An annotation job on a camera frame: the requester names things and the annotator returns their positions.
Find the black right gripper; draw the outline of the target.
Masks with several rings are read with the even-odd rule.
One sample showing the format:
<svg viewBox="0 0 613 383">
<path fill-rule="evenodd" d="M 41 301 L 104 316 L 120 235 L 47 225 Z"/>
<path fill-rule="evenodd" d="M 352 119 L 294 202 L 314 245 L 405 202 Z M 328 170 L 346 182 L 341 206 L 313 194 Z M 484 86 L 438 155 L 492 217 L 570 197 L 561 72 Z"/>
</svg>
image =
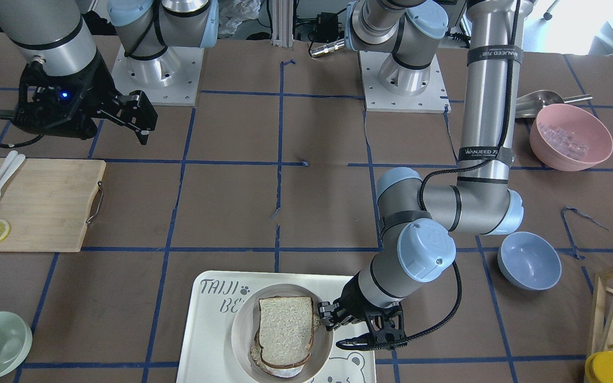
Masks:
<svg viewBox="0 0 613 383">
<path fill-rule="evenodd" d="M 100 52 L 77 73 L 51 76 L 39 60 L 20 76 L 13 126 L 28 134 L 87 140 L 97 133 L 94 118 L 131 129 L 146 145 L 158 114 L 143 90 L 120 93 Z"/>
</svg>

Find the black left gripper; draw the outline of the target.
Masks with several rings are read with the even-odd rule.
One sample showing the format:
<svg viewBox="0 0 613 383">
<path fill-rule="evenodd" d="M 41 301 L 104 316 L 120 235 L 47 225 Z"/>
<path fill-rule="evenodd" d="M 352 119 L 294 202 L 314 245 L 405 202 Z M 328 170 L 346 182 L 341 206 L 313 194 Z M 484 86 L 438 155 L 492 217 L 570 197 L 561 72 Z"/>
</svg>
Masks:
<svg viewBox="0 0 613 383">
<path fill-rule="evenodd" d="M 317 314 L 328 331 L 365 323 L 368 331 L 363 335 L 336 342 L 336 347 L 343 351 L 393 351 L 408 344 L 402 307 L 393 304 L 390 308 L 381 308 L 370 303 L 361 291 L 358 277 L 352 277 L 345 284 L 341 296 L 334 302 L 317 303 Z"/>
</svg>

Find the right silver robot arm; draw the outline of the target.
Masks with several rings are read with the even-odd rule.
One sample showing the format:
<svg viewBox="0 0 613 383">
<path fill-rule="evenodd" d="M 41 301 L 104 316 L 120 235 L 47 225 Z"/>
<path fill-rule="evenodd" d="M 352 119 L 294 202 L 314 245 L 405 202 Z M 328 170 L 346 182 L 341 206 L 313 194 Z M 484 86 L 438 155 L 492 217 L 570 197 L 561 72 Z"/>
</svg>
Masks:
<svg viewBox="0 0 613 383">
<path fill-rule="evenodd" d="M 32 135 L 0 148 L 44 136 L 88 140 L 97 133 L 95 119 L 131 129 L 146 145 L 158 121 L 147 90 L 184 82 L 176 48 L 217 41 L 217 1 L 109 1 L 107 10 L 136 83 L 128 93 L 118 90 L 76 2 L 0 1 L 0 27 L 27 61 L 19 100 L 12 111 L 0 110 L 0 120 Z"/>
</svg>

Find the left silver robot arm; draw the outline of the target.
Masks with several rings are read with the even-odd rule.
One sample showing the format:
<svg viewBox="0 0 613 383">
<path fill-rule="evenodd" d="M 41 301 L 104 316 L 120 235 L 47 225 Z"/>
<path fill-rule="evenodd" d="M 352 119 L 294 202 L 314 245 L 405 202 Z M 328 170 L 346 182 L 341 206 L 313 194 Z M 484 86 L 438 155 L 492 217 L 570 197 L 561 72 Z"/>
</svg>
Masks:
<svg viewBox="0 0 613 383">
<path fill-rule="evenodd" d="M 377 183 L 382 246 L 348 281 L 341 296 L 319 303 L 324 327 L 364 323 L 367 332 L 343 339 L 343 351 L 403 347 L 452 320 L 462 301 L 457 246 L 451 232 L 513 233 L 523 220 L 520 194 L 509 189 L 521 41 L 534 1 L 467 1 L 473 34 L 467 54 L 462 141 L 455 168 L 421 176 L 407 167 L 386 171 Z M 437 324 L 413 335 L 404 329 L 401 302 L 452 268 L 457 297 Z"/>
</svg>

